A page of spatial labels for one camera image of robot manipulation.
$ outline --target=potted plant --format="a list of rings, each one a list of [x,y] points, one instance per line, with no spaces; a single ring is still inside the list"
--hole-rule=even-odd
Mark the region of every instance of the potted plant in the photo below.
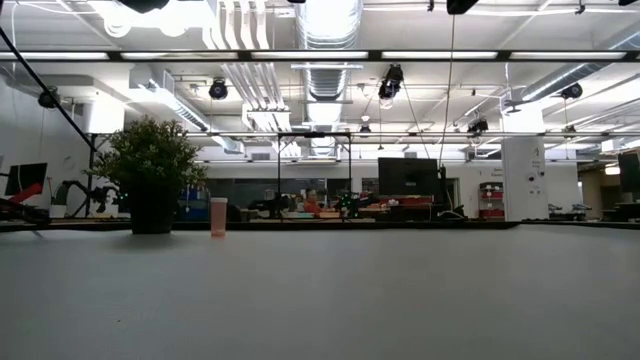
[[[127,194],[134,234],[171,231],[178,197],[188,184],[204,179],[194,163],[192,145],[176,121],[156,122],[145,116],[109,139],[112,151],[100,153],[88,174],[109,179]]]

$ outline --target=black monitor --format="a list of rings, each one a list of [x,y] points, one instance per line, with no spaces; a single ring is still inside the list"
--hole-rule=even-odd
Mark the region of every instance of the black monitor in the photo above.
[[[379,158],[378,181],[383,196],[433,196],[442,201],[438,161],[431,159]]]
[[[620,166],[620,187],[624,192],[640,192],[640,153],[631,152],[618,155]]]
[[[40,184],[44,188],[46,175],[47,163],[14,165],[9,171],[9,180],[4,194],[13,196],[35,184]]]

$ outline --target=pink cup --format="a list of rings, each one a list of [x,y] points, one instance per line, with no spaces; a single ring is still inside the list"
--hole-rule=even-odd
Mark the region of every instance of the pink cup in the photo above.
[[[211,198],[211,237],[224,237],[227,226],[227,199]]]

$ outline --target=black plant pot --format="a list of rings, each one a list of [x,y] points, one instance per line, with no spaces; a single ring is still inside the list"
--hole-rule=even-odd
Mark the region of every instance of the black plant pot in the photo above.
[[[131,230],[134,234],[171,232],[178,194],[173,191],[143,189],[129,192]]]

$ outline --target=green leaves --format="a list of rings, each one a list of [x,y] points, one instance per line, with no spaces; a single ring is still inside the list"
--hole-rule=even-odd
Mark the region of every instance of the green leaves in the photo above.
[[[143,117],[110,139],[113,151],[100,153],[88,174],[109,179],[127,189],[179,191],[205,178],[205,168],[193,163],[200,148],[192,145],[177,121]]]

